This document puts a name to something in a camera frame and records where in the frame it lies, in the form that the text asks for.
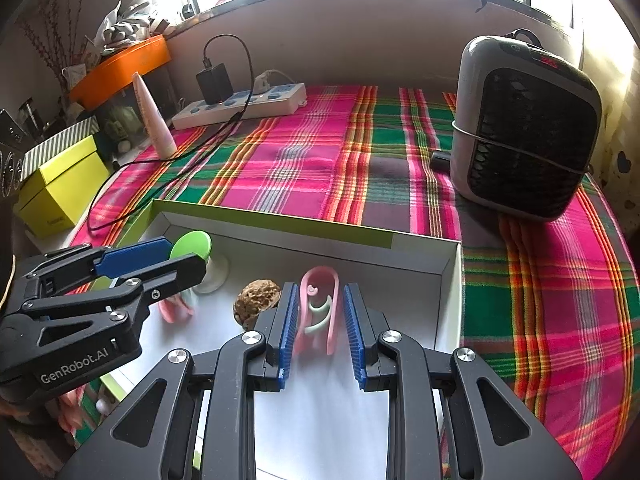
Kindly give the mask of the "pink clip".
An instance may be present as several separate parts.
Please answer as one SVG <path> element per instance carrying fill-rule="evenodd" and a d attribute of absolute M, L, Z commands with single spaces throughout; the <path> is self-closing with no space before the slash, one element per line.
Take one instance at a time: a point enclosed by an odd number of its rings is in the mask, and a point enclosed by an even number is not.
<path fill-rule="evenodd" d="M 332 356 L 340 312 L 340 278 L 330 266 L 315 266 L 299 283 L 299 319 L 294 354 L 319 348 Z"/>
<path fill-rule="evenodd" d="M 157 303 L 160 315 L 166 323 L 174 324 L 185 316 L 192 316 L 193 309 L 182 299 L 180 292 Z"/>

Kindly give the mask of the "green mushroom massager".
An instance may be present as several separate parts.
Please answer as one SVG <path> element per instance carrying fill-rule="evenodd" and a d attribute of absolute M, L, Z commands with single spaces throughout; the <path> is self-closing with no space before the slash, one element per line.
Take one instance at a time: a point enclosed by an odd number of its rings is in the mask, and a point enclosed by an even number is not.
<path fill-rule="evenodd" d="M 204 278 L 192 287 L 194 294 L 208 295 L 227 281 L 230 263 L 227 257 L 214 248 L 212 237 L 204 231 L 190 231 L 183 234 L 171 248 L 170 258 L 197 255 L 206 263 Z"/>

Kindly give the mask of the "yellow shoe box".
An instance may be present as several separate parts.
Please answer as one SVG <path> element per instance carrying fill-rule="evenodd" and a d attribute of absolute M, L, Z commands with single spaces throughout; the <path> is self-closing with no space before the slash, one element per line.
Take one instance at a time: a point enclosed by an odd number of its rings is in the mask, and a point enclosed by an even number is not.
<path fill-rule="evenodd" d="M 14 212 L 39 238 L 73 229 L 109 175 L 87 136 L 29 176 Z"/>

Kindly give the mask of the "green striped box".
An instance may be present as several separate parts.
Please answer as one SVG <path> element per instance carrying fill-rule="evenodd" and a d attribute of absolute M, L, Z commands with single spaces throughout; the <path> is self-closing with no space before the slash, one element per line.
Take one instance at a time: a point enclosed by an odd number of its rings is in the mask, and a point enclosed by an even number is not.
<path fill-rule="evenodd" d="M 25 182 L 37 169 L 58 154 L 98 131 L 98 120 L 90 116 L 37 144 L 26 153 L 23 159 L 21 182 Z"/>

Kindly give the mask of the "pink cream tube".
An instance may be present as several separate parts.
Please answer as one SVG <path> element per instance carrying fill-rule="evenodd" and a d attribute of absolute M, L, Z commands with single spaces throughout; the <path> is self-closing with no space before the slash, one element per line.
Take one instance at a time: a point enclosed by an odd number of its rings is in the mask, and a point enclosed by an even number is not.
<path fill-rule="evenodd" d="M 160 114 L 152 94 L 139 73 L 132 75 L 132 86 L 141 113 L 142 122 L 153 148 L 160 159 L 170 159 L 176 154 L 174 137 Z"/>

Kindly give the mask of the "pink plaid tablecloth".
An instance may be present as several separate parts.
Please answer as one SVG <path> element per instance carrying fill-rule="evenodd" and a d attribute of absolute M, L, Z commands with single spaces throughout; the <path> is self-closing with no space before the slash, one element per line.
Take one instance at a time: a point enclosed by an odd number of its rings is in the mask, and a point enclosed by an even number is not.
<path fill-rule="evenodd" d="M 76 229 L 111 245 L 151 197 L 460 240 L 464 344 L 558 439 L 587 479 L 630 443 L 639 414 L 639 281 L 597 183 L 582 180 L 550 223 L 458 197 L 430 158 L 451 146 L 456 98 L 375 86 L 311 87 L 283 118 L 244 122 L 213 155 L 143 155 Z"/>

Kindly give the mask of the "white cardboard box tray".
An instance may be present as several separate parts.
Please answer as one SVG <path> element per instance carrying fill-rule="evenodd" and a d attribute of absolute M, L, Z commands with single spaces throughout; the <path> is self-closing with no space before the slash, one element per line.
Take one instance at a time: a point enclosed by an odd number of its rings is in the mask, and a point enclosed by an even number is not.
<path fill-rule="evenodd" d="M 230 263 L 221 289 L 191 299 L 190 320 L 167 324 L 152 312 L 142 327 L 142 353 L 105 379 L 122 399 L 170 350 L 201 353 L 240 332 L 232 315 L 249 282 L 298 283 L 315 266 L 333 268 L 360 288 L 367 307 L 422 346 L 449 352 L 461 340 L 462 247 L 456 240 L 157 200 L 117 239 L 118 246 L 163 236 L 207 232 Z M 348 339 L 326 352 L 315 340 L 292 359 L 278 393 L 255 400 L 256 474 L 261 479 L 381 479 L 386 468 L 387 396 L 360 390 Z"/>

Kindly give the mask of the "orange box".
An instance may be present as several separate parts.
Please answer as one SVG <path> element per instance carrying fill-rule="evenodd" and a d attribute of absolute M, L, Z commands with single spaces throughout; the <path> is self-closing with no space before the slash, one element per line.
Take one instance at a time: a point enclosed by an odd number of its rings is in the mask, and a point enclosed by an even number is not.
<path fill-rule="evenodd" d="M 71 103 L 91 112 L 132 84 L 132 76 L 144 76 L 171 61 L 163 36 L 154 36 L 122 50 L 88 73 L 70 90 Z"/>

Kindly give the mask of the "black charger adapter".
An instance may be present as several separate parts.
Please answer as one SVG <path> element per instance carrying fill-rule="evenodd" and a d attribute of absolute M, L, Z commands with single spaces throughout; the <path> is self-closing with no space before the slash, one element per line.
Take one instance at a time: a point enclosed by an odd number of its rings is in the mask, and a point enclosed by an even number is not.
<path fill-rule="evenodd" d="M 234 92 L 224 63 L 204 68 L 196 74 L 196 81 L 208 105 L 224 102 Z"/>

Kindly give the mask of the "white plug on strip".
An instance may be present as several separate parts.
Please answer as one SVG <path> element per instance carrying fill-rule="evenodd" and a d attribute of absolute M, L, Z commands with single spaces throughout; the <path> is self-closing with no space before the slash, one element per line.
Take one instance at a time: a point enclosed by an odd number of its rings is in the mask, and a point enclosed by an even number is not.
<path fill-rule="evenodd" d="M 265 70 L 254 79 L 253 93 L 263 94 L 268 92 L 272 87 L 271 83 L 274 77 L 280 77 L 288 84 L 294 84 L 294 79 L 283 73 L 282 70 Z"/>

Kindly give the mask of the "white power strip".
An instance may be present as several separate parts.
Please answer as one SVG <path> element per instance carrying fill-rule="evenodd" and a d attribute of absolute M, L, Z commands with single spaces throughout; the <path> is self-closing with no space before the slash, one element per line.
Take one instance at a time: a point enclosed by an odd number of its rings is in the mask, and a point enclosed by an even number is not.
<path fill-rule="evenodd" d="M 186 105 L 171 118 L 176 129 L 222 124 L 235 113 L 244 112 L 244 119 L 292 115 L 306 104 L 304 84 L 279 84 L 262 94 L 253 94 L 246 102 L 248 90 L 235 92 L 224 102 L 207 104 L 204 100 Z"/>

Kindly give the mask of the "grey black mini heater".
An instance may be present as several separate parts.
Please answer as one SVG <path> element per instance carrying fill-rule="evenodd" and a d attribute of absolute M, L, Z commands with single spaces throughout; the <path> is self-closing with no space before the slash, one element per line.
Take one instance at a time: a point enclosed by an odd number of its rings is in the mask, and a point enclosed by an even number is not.
<path fill-rule="evenodd" d="M 597 87 L 564 58 L 514 36 L 461 55 L 449 175 L 467 200 L 553 221 L 587 173 L 600 129 Z"/>

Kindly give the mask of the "yellow heart curtain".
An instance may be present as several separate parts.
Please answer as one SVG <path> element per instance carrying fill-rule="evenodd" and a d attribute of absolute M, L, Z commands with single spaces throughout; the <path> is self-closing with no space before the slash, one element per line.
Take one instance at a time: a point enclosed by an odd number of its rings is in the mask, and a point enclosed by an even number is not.
<path fill-rule="evenodd" d="M 582 71 L 602 101 L 592 175 L 629 238 L 639 229 L 639 49 L 608 0 L 575 0 Z"/>

